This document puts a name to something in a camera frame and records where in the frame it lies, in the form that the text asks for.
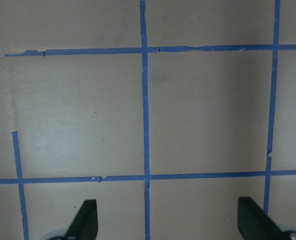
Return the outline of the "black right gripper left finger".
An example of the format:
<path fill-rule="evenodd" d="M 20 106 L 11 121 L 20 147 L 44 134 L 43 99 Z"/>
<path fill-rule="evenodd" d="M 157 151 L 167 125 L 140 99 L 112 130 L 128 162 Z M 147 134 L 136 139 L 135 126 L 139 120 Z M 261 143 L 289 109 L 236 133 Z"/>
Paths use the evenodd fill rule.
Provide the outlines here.
<path fill-rule="evenodd" d="M 98 235 L 98 213 L 95 199 L 83 202 L 70 227 L 66 240 L 95 240 Z"/>

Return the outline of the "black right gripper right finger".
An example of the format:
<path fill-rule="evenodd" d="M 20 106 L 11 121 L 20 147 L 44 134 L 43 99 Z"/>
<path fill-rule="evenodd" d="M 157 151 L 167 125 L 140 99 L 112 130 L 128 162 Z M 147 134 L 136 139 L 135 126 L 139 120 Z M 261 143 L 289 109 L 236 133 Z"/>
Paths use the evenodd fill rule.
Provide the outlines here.
<path fill-rule="evenodd" d="M 251 197 L 238 199 L 238 230 L 244 240 L 284 240 L 281 229 Z"/>

